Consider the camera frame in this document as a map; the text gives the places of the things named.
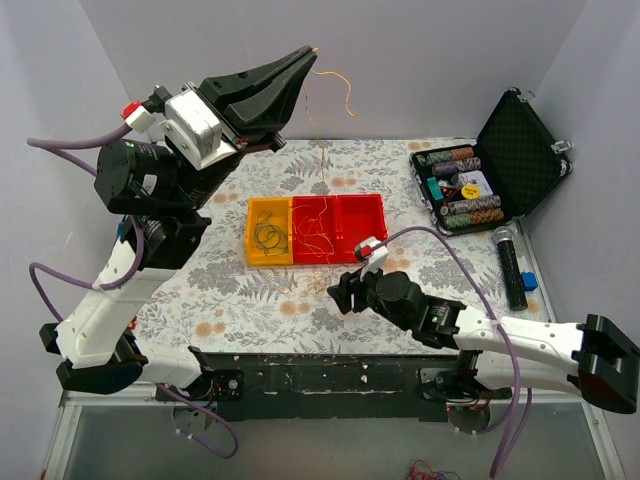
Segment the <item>red plastic bin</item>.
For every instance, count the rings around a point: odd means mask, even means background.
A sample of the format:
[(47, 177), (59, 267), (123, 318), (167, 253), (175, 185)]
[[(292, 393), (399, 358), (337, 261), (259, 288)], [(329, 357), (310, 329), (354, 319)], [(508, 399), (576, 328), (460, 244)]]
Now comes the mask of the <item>red plastic bin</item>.
[(379, 194), (338, 195), (336, 197), (338, 263), (356, 263), (355, 248), (369, 237), (388, 236), (384, 206)]
[(294, 265), (337, 264), (336, 196), (292, 198)]

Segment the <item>yellow plastic bin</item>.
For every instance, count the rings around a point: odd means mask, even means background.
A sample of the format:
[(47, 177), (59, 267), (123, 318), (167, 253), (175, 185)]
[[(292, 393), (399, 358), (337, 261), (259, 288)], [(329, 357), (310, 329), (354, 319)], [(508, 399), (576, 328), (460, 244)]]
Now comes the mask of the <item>yellow plastic bin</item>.
[(250, 198), (245, 232), (247, 263), (251, 267), (293, 264), (292, 198)]

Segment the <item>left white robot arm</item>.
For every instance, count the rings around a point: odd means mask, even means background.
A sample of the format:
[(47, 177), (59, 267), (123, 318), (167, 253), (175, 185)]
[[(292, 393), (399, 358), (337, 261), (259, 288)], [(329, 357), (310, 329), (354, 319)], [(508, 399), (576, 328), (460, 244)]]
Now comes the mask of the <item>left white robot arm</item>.
[(67, 316), (41, 328), (67, 391), (109, 395), (137, 382), (174, 387), (193, 400), (212, 390), (207, 357), (194, 347), (137, 339), (131, 322), (198, 249), (210, 226), (201, 208), (245, 155), (278, 151), (306, 76), (310, 46), (271, 63), (188, 82), (177, 93), (156, 87), (127, 106), (113, 132), (83, 141), (34, 140), (68, 161), (94, 149), (89, 172), (106, 209), (123, 224), (110, 257)]

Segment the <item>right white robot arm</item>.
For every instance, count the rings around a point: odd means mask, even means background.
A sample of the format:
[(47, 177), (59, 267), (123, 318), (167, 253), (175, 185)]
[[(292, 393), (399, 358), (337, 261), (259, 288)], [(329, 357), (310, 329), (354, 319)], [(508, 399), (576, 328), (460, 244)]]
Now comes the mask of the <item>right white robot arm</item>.
[(345, 273), (327, 293), (343, 314), (370, 309), (423, 345), (470, 353), (471, 361), (452, 373), (464, 397), (530, 388), (576, 395), (617, 414), (637, 410), (639, 348), (605, 316), (590, 314), (582, 323), (493, 320), (425, 294), (400, 271)]

